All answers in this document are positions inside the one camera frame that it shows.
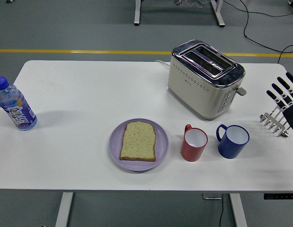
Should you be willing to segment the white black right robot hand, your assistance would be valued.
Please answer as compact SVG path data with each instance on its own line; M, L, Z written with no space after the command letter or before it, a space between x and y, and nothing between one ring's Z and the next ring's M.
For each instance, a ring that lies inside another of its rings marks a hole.
M267 94L276 103L276 107L271 113L265 113L260 116L260 121L269 125L269 129L273 129L273 133L278 132L278 137L287 138L288 130L293 130L293 75L286 72L286 77L292 83L289 85L283 78L277 77L278 82L283 86L280 88L273 83L272 88L277 92L275 95L270 90Z

